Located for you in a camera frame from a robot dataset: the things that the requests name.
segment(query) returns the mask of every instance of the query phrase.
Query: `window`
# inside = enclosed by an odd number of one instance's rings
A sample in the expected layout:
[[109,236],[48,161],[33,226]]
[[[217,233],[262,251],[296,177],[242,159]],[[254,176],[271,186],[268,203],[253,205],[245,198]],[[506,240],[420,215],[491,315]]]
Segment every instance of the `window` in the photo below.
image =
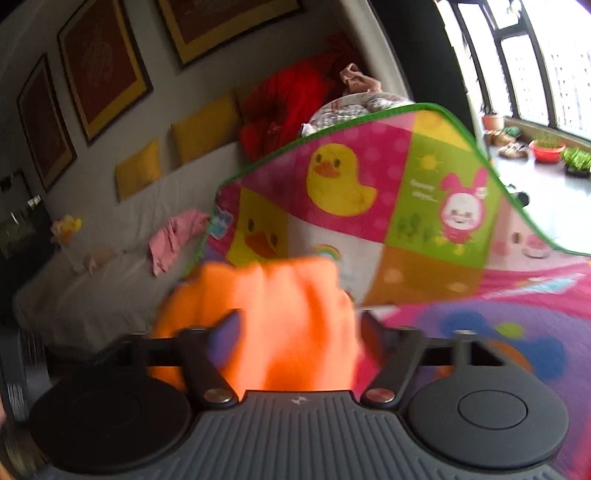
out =
[[520,117],[548,125],[544,86],[529,36],[506,38],[501,41],[501,46],[513,81]]
[[521,3],[519,0],[489,0],[492,15],[495,18],[497,28],[510,27],[519,22]]
[[591,15],[573,0],[533,0],[525,6],[548,69],[556,123],[591,138]]
[[438,2],[437,7],[439,8],[439,13],[445,23],[445,29],[449,41],[456,52],[457,62],[460,64],[460,70],[464,77],[464,84],[466,86],[470,103],[477,112],[482,112],[485,106],[482,94],[483,85],[478,79],[474,58],[472,57],[470,48],[464,38],[462,29],[457,23],[457,19],[447,0],[441,0]]
[[474,42],[482,73],[491,96],[491,107],[501,115],[512,115],[511,102],[495,41],[479,5],[459,4],[468,33]]
[[485,109],[591,140],[591,14],[577,0],[450,3]]

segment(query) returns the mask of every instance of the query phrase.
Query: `yellow duck print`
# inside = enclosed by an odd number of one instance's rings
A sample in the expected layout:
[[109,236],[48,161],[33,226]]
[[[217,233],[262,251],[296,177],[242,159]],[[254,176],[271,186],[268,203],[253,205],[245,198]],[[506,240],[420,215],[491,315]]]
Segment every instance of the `yellow duck print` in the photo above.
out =
[[348,147],[337,143],[323,145],[312,155],[306,188],[314,204],[339,217],[352,217],[366,212],[378,192],[361,185],[359,161]]
[[287,214],[251,190],[243,188],[236,235],[227,259],[236,266],[287,257]]

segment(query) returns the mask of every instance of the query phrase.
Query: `cartoon bunny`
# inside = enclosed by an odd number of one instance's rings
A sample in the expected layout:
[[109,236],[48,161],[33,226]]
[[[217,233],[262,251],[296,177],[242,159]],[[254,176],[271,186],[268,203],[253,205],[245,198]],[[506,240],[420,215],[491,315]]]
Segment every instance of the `cartoon bunny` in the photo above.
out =
[[470,234],[480,228],[485,217],[486,181],[488,172],[480,168],[474,177],[472,187],[463,187],[457,175],[450,173],[441,181],[441,189],[449,190],[441,204],[439,218],[443,224],[442,238],[456,244],[456,255],[464,251],[464,244]]

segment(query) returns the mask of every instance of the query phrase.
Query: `gold frame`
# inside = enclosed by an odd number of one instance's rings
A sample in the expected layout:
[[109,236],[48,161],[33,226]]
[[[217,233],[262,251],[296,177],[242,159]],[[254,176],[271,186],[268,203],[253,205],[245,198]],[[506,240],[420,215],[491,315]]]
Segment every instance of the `gold frame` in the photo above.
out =
[[206,53],[225,45],[240,35],[303,10],[300,0],[271,0],[237,15],[193,41],[185,43],[168,0],[157,0],[157,2],[181,67],[186,67]]
[[[89,122],[85,116],[82,103],[80,101],[79,94],[76,90],[76,84],[70,68],[70,63],[67,58],[67,51],[65,45],[65,38],[69,30],[76,25],[79,19],[88,11],[88,9],[98,1],[111,1],[113,3],[113,9],[117,17],[119,31],[123,36],[125,48],[129,57],[129,61],[135,73],[136,80],[130,86],[128,86],[119,96],[111,101],[107,107],[91,122]],[[66,73],[66,79],[70,89],[70,94],[76,106],[76,112],[82,125],[82,130],[85,134],[86,141],[91,143],[96,137],[105,131],[113,122],[115,122],[126,110],[131,108],[142,99],[145,95],[152,92],[152,84],[148,73],[146,72],[144,63],[141,56],[135,37],[129,24],[125,6],[121,0],[86,0],[82,5],[74,12],[74,14],[68,19],[66,24],[61,28],[57,34],[57,41],[60,46],[61,60]]]
[[[60,136],[65,145],[66,149],[64,153],[62,153],[59,158],[55,160],[51,169],[44,177],[43,173],[41,172],[41,168],[38,163],[38,159],[35,156],[35,149],[33,149],[33,144],[35,143],[34,139],[32,138],[31,133],[27,129],[27,122],[26,122],[26,115],[22,109],[22,101],[26,97],[29,88],[33,84],[38,77],[38,75],[43,75],[45,78],[45,84],[47,88],[47,94],[51,101],[51,106],[54,114],[54,119],[56,121],[57,127],[60,131]],[[21,93],[18,95],[17,98],[17,107],[18,113],[21,118],[22,129],[25,133],[25,137],[27,139],[27,145],[29,147],[29,151],[31,152],[31,158],[33,159],[33,163],[35,164],[35,168],[37,169],[37,174],[41,179],[41,183],[45,188],[45,191],[48,192],[51,187],[55,184],[55,182],[59,179],[59,177],[67,170],[67,168],[74,162],[77,158],[76,150],[74,150],[74,145],[72,144],[72,140],[70,139],[70,135],[66,128],[66,123],[64,122],[64,118],[61,114],[60,105],[57,101],[56,90],[53,86],[53,79],[51,78],[51,71],[49,69],[49,62],[47,60],[47,54],[43,54],[43,56],[39,59],[33,70],[31,71],[29,77],[25,81],[25,84],[22,87]]]

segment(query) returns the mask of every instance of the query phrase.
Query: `ribbed rubber surface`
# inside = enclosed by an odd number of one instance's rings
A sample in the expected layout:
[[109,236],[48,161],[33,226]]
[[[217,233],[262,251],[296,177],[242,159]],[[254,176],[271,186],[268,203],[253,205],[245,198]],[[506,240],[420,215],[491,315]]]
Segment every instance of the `ribbed rubber surface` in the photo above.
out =
[[[50,466],[38,478],[86,478]],[[109,480],[565,480],[552,467],[476,473],[421,450],[396,415],[357,405],[350,393],[249,393],[204,414],[167,457]]]

